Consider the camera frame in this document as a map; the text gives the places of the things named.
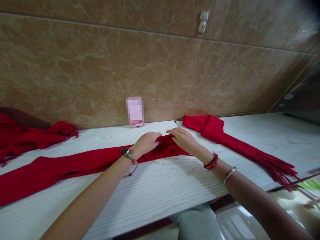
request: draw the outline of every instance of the pink phone case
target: pink phone case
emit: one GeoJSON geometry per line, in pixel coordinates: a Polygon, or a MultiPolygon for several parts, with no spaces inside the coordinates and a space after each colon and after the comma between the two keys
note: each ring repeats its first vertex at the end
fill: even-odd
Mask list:
{"type": "Polygon", "coordinates": [[[127,97],[126,106],[128,112],[129,126],[131,128],[144,125],[143,101],[141,97],[127,97]]]}

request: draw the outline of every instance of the watch face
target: watch face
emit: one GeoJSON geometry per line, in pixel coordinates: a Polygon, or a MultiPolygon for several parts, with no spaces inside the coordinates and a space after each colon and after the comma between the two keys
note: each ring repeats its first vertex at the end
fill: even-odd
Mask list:
{"type": "Polygon", "coordinates": [[[121,149],[121,151],[120,151],[120,153],[122,154],[122,155],[125,155],[127,152],[128,152],[128,148],[122,148],[121,149]]]}

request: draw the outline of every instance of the white table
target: white table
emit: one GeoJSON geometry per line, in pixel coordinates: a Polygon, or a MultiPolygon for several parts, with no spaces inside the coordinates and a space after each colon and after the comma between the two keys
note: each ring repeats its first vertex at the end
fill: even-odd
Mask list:
{"type": "MultiPolygon", "coordinates": [[[[283,113],[246,115],[220,118],[224,121],[224,132],[246,142],[266,153],[295,166],[298,177],[311,176],[311,170],[320,170],[320,125],[305,120],[285,116],[283,113]]],[[[196,140],[221,159],[268,191],[281,186],[257,164],[200,136],[200,133],[182,126],[196,140]]]]}
{"type": "MultiPolygon", "coordinates": [[[[301,177],[319,167],[319,125],[280,114],[222,119],[226,133],[296,165],[301,177]]],[[[177,125],[173,121],[166,121],[148,123],[137,129],[118,126],[82,130],[79,138],[25,153],[8,162],[6,167],[0,168],[0,174],[29,164],[39,156],[60,157],[133,144],[145,132],[164,135],[167,129],[174,127],[177,125]]],[[[199,143],[215,150],[263,189],[279,186],[251,161],[189,131],[199,143]]],[[[68,204],[98,176],[99,173],[67,179],[0,208],[0,239],[40,238],[68,204]]],[[[117,236],[226,194],[225,187],[194,157],[177,156],[139,164],[132,177],[120,182],[85,239],[117,236]]]]}

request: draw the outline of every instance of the red string bracelet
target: red string bracelet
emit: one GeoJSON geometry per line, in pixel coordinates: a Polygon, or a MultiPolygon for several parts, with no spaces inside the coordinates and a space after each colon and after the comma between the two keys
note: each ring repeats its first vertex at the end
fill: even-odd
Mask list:
{"type": "Polygon", "coordinates": [[[215,152],[213,152],[213,159],[211,162],[209,162],[209,164],[207,165],[203,165],[203,167],[205,169],[207,169],[208,171],[209,170],[212,170],[214,169],[216,166],[217,166],[217,162],[218,162],[218,154],[216,154],[215,152]]]}

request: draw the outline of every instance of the folded red scarf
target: folded red scarf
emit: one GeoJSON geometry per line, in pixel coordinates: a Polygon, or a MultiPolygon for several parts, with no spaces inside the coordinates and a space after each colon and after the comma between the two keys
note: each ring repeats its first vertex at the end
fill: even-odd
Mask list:
{"type": "Polygon", "coordinates": [[[291,186],[296,185],[290,181],[285,174],[302,181],[297,177],[297,172],[292,170],[292,168],[294,168],[293,165],[224,133],[224,121],[215,116],[183,116],[182,125],[201,133],[202,137],[212,142],[222,144],[260,165],[268,172],[275,182],[283,185],[288,191],[290,191],[290,184],[291,186]]]}
{"type": "MultiPolygon", "coordinates": [[[[178,155],[190,155],[179,148],[172,135],[159,137],[161,143],[138,159],[139,163],[178,155]]],[[[78,153],[66,157],[38,157],[32,163],[0,175],[0,207],[46,189],[56,182],[102,172],[119,157],[122,146],[78,153]]]]}
{"type": "Polygon", "coordinates": [[[73,136],[78,137],[77,128],[63,121],[57,122],[43,131],[20,126],[7,114],[0,113],[0,163],[4,163],[4,166],[8,160],[16,158],[24,152],[37,148],[44,149],[73,136]]]}

